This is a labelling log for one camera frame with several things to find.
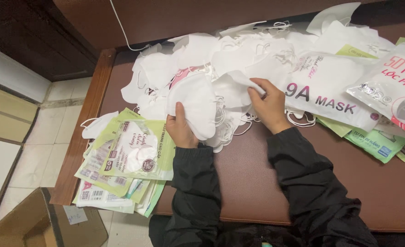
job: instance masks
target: barcode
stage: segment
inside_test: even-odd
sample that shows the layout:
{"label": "barcode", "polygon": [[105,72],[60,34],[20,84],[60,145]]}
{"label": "barcode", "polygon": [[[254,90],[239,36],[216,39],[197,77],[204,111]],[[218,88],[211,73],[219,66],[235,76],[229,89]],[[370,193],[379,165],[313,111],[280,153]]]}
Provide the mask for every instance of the barcode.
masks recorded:
{"label": "barcode", "polygon": [[117,177],[117,178],[115,179],[115,182],[118,183],[119,185],[125,186],[125,184],[126,184],[126,178]]}
{"label": "barcode", "polygon": [[94,190],[92,192],[92,196],[102,196],[103,195],[103,190]]}
{"label": "barcode", "polygon": [[90,199],[90,192],[82,191],[82,200],[89,200],[89,199]]}

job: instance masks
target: tiled floor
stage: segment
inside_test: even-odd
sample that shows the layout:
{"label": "tiled floor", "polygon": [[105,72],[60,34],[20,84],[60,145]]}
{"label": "tiled floor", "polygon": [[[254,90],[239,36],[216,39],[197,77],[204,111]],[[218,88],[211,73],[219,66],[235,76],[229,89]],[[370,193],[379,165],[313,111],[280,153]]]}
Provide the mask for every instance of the tiled floor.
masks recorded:
{"label": "tiled floor", "polygon": [[[53,82],[48,101],[84,98],[91,78]],[[41,109],[0,206],[0,220],[35,188],[54,187],[81,105]],[[99,210],[109,239],[103,247],[152,246],[149,219]]]}

